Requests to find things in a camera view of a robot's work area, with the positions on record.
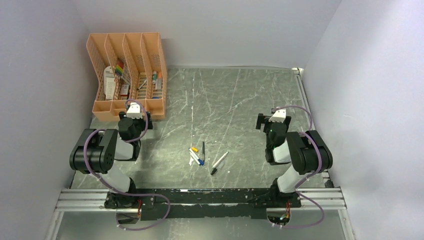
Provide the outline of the thin black pen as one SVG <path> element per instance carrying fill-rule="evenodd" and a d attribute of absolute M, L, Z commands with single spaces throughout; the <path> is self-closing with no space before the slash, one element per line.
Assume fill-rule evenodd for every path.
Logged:
<path fill-rule="evenodd" d="M 202 161 L 203 161 L 203 165 L 204 165 L 204 163 L 205 163 L 205 142 L 204 141 L 202 141 L 202 149 L 201 149 L 201 153 L 202 153 Z"/>

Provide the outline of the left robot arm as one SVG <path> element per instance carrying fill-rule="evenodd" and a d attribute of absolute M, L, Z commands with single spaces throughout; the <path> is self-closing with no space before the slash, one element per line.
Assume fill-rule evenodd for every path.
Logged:
<path fill-rule="evenodd" d="M 124 112 L 119 113 L 117 129 L 96 131 L 85 129 L 78 139 L 69 157 L 71 169 L 83 174 L 90 174 L 88 165 L 95 177 L 98 175 L 109 185 L 117 188 L 120 193 L 118 201 L 126 208 L 134 207 L 139 200 L 137 188 L 132 180 L 124 174 L 114 162 L 135 162 L 141 150 L 141 140 L 129 142 L 138 138 L 145 130 L 152 130 L 153 123 L 150 112 L 147 117 L 131 118 Z"/>

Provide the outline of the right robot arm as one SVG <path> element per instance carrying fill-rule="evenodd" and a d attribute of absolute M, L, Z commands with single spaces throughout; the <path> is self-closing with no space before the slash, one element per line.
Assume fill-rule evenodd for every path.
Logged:
<path fill-rule="evenodd" d="M 289 131 L 291 117 L 275 111 L 268 116 L 259 113 L 255 128 L 263 127 L 266 136 L 265 160 L 272 166 L 291 164 L 269 189 L 270 202 L 282 207 L 289 194 L 314 175 L 333 166 L 333 156 L 316 130 Z"/>

